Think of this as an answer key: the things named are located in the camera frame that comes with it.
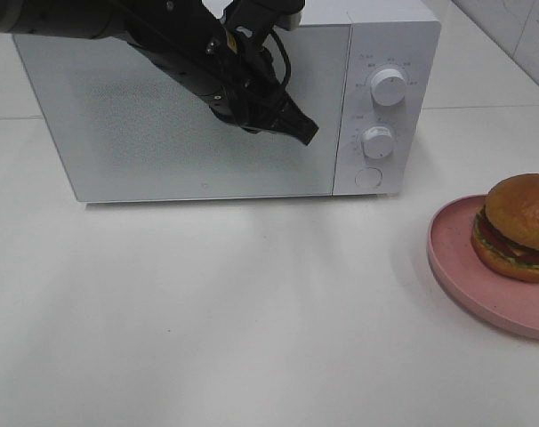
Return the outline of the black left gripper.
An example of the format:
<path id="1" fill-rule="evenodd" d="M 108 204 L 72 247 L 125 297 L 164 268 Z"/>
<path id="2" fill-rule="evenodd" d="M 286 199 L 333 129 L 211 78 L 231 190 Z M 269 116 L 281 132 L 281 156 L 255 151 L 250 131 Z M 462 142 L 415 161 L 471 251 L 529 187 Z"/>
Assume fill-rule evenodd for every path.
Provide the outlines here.
<path id="1" fill-rule="evenodd" d="M 220 19 L 198 15 L 205 62 L 218 85 L 208 105 L 222 122 L 310 145 L 318 125 L 286 92 L 291 65 L 274 30 L 297 29 L 304 7 L 304 0 L 241 0 L 226 6 Z"/>

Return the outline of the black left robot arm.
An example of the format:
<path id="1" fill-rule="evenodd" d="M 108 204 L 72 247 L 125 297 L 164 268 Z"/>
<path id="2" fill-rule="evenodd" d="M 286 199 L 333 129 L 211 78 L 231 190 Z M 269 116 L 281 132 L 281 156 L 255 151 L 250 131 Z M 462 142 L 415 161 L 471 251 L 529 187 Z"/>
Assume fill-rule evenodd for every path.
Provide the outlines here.
<path id="1" fill-rule="evenodd" d="M 249 133 L 318 131 L 286 91 L 291 62 L 276 33 L 298 27 L 303 1 L 232 1 L 215 17 L 201 1 L 0 1 L 0 33 L 125 41 Z"/>

